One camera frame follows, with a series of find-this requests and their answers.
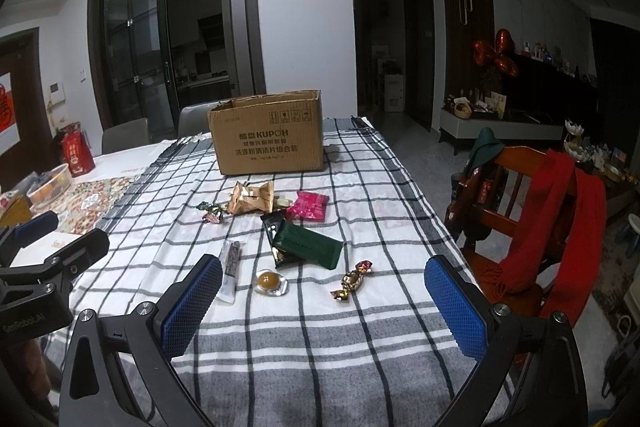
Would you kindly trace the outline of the round jelly cup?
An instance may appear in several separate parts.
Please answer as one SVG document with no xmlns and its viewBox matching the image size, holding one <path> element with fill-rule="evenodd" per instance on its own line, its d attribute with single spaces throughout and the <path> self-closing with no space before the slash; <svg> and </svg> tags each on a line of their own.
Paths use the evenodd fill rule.
<svg viewBox="0 0 640 427">
<path fill-rule="evenodd" d="M 262 270 L 254 278 L 254 291 L 258 294 L 281 297 L 288 292 L 288 280 L 274 270 Z"/>
</svg>

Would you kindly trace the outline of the colourful foil candy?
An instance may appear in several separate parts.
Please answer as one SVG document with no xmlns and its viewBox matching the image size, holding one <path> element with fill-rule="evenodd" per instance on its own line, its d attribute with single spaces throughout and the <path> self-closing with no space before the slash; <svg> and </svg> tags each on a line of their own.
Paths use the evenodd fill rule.
<svg viewBox="0 0 640 427">
<path fill-rule="evenodd" d="M 213 223 L 214 225 L 220 225 L 222 222 L 224 222 L 224 217 L 228 215 L 228 209 L 226 205 L 200 202 L 196 206 L 196 209 L 203 211 L 202 220 L 204 222 Z"/>
</svg>

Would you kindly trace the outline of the beige snack packets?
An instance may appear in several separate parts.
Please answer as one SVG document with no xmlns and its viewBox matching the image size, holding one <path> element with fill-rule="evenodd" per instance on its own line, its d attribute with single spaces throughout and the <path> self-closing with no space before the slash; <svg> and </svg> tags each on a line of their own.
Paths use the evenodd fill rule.
<svg viewBox="0 0 640 427">
<path fill-rule="evenodd" d="M 242 215 L 252 211 L 270 213 L 273 210 L 273 182 L 247 185 L 236 182 L 228 204 L 232 215 Z"/>
</svg>

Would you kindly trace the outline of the gold red candy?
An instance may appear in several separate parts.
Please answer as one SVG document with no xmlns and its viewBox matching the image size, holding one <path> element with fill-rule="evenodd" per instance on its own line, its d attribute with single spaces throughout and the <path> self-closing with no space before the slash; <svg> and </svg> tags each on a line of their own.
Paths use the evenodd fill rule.
<svg viewBox="0 0 640 427">
<path fill-rule="evenodd" d="M 348 301 L 349 297 L 362 285 L 364 278 L 371 272 L 372 262 L 362 260 L 355 268 L 345 273 L 341 279 L 341 287 L 331 291 L 331 296 L 337 301 Z"/>
</svg>

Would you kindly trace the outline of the dark green snack packet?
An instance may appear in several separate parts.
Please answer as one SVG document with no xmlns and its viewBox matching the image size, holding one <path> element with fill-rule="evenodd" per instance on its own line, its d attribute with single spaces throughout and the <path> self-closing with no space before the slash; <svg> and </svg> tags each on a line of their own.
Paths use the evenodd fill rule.
<svg viewBox="0 0 640 427">
<path fill-rule="evenodd" d="M 274 236 L 273 246 L 285 254 L 334 270 L 340 260 L 343 243 L 285 221 Z"/>
</svg>

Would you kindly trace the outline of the pink snack packet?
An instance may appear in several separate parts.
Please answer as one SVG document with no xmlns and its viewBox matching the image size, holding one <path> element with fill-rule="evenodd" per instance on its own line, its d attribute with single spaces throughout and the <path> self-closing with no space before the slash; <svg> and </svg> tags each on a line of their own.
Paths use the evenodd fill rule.
<svg viewBox="0 0 640 427">
<path fill-rule="evenodd" d="M 300 218 L 314 222 L 326 219 L 326 205 L 329 197 L 323 194 L 298 191 L 296 201 L 288 207 L 286 213 L 293 219 Z"/>
</svg>

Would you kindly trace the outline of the light green candy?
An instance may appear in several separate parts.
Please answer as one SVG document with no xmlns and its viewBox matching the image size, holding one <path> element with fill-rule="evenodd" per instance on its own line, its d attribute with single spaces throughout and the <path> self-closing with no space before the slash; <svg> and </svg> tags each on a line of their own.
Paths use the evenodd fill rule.
<svg viewBox="0 0 640 427">
<path fill-rule="evenodd" d="M 276 197 L 273 199 L 273 208 L 275 210 L 288 209 L 292 205 L 292 200 L 284 197 Z"/>
</svg>

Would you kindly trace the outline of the yellow cardboard box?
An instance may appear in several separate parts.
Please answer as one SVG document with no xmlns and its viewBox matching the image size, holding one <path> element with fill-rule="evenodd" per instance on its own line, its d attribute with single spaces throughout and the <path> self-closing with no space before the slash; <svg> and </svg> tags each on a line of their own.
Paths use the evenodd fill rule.
<svg viewBox="0 0 640 427">
<path fill-rule="evenodd" d="M 10 205 L 1 209 L 0 225 L 2 227 L 14 227 L 22 225 L 32 219 L 30 202 L 26 196 L 18 195 Z"/>
</svg>

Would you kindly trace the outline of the clear food container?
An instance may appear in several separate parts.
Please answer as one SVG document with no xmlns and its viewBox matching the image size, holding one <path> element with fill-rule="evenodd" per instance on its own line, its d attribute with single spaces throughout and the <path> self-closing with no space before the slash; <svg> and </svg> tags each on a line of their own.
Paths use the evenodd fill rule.
<svg viewBox="0 0 640 427">
<path fill-rule="evenodd" d="M 26 196 L 32 207 L 41 208 L 61 196 L 72 185 L 72 181 L 70 167 L 62 164 L 40 174 L 29 187 Z"/>
</svg>

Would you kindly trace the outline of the floral patterned placemat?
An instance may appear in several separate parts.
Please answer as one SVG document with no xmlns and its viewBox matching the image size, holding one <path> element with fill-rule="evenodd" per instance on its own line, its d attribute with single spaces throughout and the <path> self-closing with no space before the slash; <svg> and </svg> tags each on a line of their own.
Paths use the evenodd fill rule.
<svg viewBox="0 0 640 427">
<path fill-rule="evenodd" d="M 136 176 L 121 176 L 72 184 L 56 199 L 30 210 L 34 216 L 51 210 L 58 216 L 56 231 L 82 235 L 94 228 L 136 180 Z"/>
</svg>

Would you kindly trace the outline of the red poster on door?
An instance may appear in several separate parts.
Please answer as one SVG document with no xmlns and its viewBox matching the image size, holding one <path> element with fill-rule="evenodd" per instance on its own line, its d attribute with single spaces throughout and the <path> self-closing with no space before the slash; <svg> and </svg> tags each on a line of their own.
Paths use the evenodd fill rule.
<svg viewBox="0 0 640 427">
<path fill-rule="evenodd" d="M 0 77 L 0 154 L 11 150 L 20 141 L 11 74 L 6 72 Z"/>
</svg>

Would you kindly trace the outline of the red gift bag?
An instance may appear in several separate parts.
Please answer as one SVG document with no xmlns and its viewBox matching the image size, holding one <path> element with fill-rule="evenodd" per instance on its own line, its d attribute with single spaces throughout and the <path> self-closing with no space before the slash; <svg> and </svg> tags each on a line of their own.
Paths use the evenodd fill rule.
<svg viewBox="0 0 640 427">
<path fill-rule="evenodd" d="M 74 178 L 83 176 L 96 168 L 85 135 L 80 130 L 66 133 L 62 147 L 64 159 Z"/>
</svg>

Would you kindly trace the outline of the grey dining chair far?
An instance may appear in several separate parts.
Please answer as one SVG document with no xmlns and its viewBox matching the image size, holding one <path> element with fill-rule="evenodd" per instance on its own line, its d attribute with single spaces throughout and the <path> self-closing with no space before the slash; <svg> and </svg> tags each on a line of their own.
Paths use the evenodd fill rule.
<svg viewBox="0 0 640 427">
<path fill-rule="evenodd" d="M 111 154 L 121 150 L 130 150 L 139 146 L 149 145 L 149 121 L 139 118 L 118 124 L 106 129 L 102 135 L 102 154 Z"/>
</svg>

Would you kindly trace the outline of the grey dining chair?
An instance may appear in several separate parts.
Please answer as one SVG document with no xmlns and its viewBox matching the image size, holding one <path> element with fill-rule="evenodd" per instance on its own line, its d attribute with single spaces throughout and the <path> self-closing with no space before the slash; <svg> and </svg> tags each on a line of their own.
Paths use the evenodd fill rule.
<svg viewBox="0 0 640 427">
<path fill-rule="evenodd" d="M 201 103 L 183 107 L 178 121 L 178 138 L 209 133 L 208 113 L 226 101 Z"/>
<path fill-rule="evenodd" d="M 102 154 L 111 154 L 121 150 L 130 150 L 139 146 L 149 145 L 149 121 L 139 118 L 118 124 L 106 129 L 102 135 Z"/>
</svg>

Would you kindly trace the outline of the red wooden chair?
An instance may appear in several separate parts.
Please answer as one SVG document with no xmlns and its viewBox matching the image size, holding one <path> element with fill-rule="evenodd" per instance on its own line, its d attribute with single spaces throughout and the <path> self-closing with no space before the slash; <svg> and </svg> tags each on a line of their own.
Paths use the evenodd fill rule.
<svg viewBox="0 0 640 427">
<path fill-rule="evenodd" d="M 600 176 L 564 152 L 505 146 L 467 178 L 445 225 L 490 303 L 576 324 L 600 269 L 606 222 Z"/>
</svg>

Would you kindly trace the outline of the checkered grey white tablecloth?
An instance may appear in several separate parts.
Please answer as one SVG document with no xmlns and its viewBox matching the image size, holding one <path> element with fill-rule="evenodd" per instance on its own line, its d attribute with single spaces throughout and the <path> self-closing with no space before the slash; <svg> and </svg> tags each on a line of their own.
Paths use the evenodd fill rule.
<svg viewBox="0 0 640 427">
<path fill-rule="evenodd" d="M 170 144 L 101 219 L 107 255 L 76 280 L 74 311 L 130 312 L 180 281 L 205 254 L 242 243 L 232 305 L 217 301 L 175 369 L 217 426 L 431 426 L 474 367 L 424 285 L 428 259 L 459 271 L 457 245 L 382 135 L 359 120 L 323 126 L 324 165 L 280 173 L 276 192 L 329 197 L 312 229 L 343 243 L 334 270 L 285 265 L 288 292 L 254 291 L 273 257 L 256 213 L 202 220 L 234 180 L 204 136 Z M 348 301 L 331 291 L 362 260 L 371 272 Z"/>
</svg>

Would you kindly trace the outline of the grey dining chair near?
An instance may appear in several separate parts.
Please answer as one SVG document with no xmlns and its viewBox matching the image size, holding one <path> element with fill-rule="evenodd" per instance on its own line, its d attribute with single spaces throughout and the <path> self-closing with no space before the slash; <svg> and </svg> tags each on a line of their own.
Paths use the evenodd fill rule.
<svg viewBox="0 0 640 427">
<path fill-rule="evenodd" d="M 209 133 L 208 113 L 226 101 L 201 103 L 183 107 L 178 121 L 178 138 Z"/>
</svg>

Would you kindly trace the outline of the lotus shaped ornament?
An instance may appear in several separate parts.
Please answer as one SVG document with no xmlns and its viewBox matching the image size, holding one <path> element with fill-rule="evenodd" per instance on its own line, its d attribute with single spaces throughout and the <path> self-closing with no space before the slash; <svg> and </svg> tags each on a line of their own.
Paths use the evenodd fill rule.
<svg viewBox="0 0 640 427">
<path fill-rule="evenodd" d="M 584 162 L 588 160 L 588 154 L 582 146 L 582 134 L 584 128 L 580 124 L 574 124 L 573 121 L 565 121 L 565 129 L 567 135 L 564 139 L 565 152 L 570 155 L 574 161 Z"/>
</svg>

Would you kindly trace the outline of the green cloth on chair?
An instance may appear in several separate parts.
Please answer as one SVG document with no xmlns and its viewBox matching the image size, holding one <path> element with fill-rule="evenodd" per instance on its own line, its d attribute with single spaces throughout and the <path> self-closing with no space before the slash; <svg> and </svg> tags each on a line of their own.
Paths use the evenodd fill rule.
<svg viewBox="0 0 640 427">
<path fill-rule="evenodd" d="M 468 162 L 465 165 L 464 174 L 467 178 L 472 176 L 473 172 L 488 162 L 493 161 L 501 154 L 504 144 L 496 138 L 494 130 L 485 127 L 480 130 L 477 139 L 474 142 L 471 152 L 469 153 Z"/>
</svg>

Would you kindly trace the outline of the white low tv cabinet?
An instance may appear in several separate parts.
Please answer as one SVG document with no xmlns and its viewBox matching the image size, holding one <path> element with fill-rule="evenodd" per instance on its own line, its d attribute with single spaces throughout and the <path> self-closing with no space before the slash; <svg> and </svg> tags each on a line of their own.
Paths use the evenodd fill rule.
<svg viewBox="0 0 640 427">
<path fill-rule="evenodd" d="M 454 150 L 454 155 L 462 150 L 467 150 L 480 134 L 480 130 L 484 128 L 490 128 L 495 137 L 503 142 L 553 142 L 559 141 L 563 133 L 562 126 L 549 126 L 548 124 L 462 119 L 444 108 L 440 111 L 439 124 L 439 142 L 449 143 Z"/>
</svg>

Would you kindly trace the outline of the brown cardboard box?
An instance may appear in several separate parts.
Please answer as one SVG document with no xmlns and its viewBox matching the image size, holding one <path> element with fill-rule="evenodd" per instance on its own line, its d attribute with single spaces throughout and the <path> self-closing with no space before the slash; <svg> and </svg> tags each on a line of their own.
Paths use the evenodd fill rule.
<svg viewBox="0 0 640 427">
<path fill-rule="evenodd" d="M 318 90 L 232 98 L 212 108 L 207 119 L 218 168 L 225 176 L 323 167 Z"/>
</svg>

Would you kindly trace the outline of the white box on floor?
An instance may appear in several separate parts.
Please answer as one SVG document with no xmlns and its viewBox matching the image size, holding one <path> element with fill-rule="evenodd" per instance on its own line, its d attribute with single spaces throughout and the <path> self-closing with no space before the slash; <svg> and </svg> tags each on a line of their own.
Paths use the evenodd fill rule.
<svg viewBox="0 0 640 427">
<path fill-rule="evenodd" d="M 405 77 L 386 75 L 384 77 L 386 113 L 402 113 L 405 110 Z"/>
</svg>

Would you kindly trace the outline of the red foil balloons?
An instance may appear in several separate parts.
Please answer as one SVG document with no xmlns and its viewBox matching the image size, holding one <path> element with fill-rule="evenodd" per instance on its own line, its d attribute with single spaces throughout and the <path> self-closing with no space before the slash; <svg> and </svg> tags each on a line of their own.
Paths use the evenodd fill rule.
<svg viewBox="0 0 640 427">
<path fill-rule="evenodd" d="M 510 31 L 500 28 L 495 36 L 495 42 L 488 40 L 476 40 L 473 42 L 473 60 L 476 65 L 491 64 L 506 75 L 515 77 L 518 75 L 513 57 L 515 56 L 515 43 Z"/>
</svg>

